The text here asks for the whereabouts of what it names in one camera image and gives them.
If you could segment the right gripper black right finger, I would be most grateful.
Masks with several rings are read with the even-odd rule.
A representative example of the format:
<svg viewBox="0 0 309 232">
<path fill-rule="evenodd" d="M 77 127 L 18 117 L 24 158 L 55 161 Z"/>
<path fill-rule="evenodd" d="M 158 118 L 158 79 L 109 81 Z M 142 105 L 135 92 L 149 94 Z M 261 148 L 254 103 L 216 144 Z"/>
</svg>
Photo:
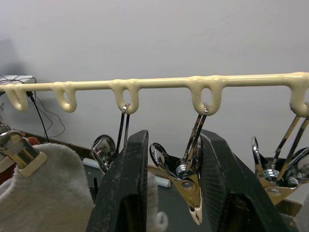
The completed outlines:
<svg viewBox="0 0 309 232">
<path fill-rule="evenodd" d="M 225 139 L 200 133 L 200 182 L 213 232 L 296 232 L 293 218 L 280 214 L 255 174 Z"/>
</svg>

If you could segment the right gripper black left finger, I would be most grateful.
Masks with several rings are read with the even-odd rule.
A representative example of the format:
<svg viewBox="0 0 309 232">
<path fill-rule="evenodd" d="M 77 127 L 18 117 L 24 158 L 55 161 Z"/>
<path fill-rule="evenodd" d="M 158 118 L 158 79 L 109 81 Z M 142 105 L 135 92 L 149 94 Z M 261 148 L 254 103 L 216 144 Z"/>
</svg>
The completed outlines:
<svg viewBox="0 0 309 232">
<path fill-rule="evenodd" d="M 92 180 L 95 206 L 86 231 L 146 231 L 148 139 L 147 130 L 131 135 L 101 181 Z"/>
</svg>

